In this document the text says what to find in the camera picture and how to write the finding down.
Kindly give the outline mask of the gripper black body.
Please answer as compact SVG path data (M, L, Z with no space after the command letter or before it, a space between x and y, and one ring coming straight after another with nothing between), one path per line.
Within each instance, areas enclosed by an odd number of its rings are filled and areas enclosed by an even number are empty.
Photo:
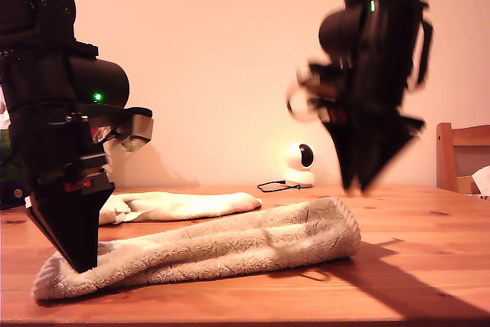
M106 153L77 114L11 114L11 143L35 197L109 196Z

